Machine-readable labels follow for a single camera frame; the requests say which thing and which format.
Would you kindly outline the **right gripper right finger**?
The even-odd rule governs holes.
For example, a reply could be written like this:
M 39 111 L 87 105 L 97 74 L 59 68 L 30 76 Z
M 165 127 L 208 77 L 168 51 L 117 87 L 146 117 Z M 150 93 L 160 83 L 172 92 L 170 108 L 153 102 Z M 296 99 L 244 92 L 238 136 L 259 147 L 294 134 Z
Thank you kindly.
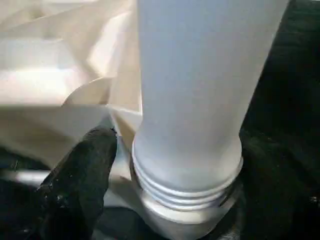
M 320 184 L 285 145 L 243 136 L 244 240 L 318 240 Z

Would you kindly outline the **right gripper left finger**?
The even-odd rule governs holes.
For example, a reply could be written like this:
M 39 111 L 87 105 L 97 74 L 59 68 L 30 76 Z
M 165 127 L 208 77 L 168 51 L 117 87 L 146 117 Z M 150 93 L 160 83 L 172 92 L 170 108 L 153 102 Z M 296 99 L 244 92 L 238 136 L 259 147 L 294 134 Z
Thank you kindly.
M 117 146 L 113 128 L 93 128 L 45 178 L 37 190 L 41 197 L 41 239 L 91 239 L 104 208 Z

